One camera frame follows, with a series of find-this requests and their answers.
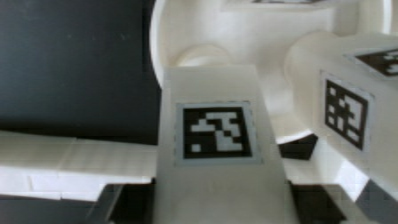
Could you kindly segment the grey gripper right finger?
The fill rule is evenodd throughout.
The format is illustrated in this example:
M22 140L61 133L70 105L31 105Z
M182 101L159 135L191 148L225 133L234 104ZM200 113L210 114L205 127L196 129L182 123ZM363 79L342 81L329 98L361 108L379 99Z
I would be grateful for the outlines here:
M328 184L324 185L326 192L331 196L333 202L340 208L340 211L347 217L347 219L340 222L340 224L379 224L377 221L369 219L361 208L353 201L349 194L340 185Z

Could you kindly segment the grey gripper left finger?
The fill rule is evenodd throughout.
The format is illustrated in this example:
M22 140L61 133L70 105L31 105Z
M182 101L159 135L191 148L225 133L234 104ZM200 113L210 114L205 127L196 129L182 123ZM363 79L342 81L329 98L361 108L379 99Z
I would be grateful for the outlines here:
M82 224L111 224L111 215L116 208L123 186L109 184L104 188L98 201L90 209Z

